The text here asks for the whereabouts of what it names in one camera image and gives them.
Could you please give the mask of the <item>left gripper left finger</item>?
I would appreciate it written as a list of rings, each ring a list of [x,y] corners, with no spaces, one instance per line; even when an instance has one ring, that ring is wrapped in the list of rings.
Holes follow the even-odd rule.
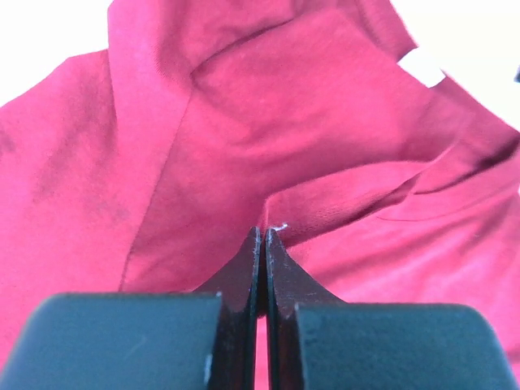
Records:
[[[58,294],[30,316],[4,389],[251,389],[261,234],[191,293]]]

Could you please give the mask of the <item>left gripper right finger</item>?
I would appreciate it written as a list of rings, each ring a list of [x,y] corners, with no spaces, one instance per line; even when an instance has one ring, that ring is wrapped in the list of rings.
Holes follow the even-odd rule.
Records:
[[[515,389],[495,332],[446,304],[347,303],[265,236],[273,389]]]

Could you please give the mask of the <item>dark red t shirt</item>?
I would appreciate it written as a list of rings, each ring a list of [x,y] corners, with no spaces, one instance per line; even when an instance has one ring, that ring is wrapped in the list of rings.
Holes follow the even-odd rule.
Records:
[[[347,303],[468,306],[519,386],[519,134],[388,1],[115,1],[1,109],[1,368],[58,294],[191,293],[261,234]]]

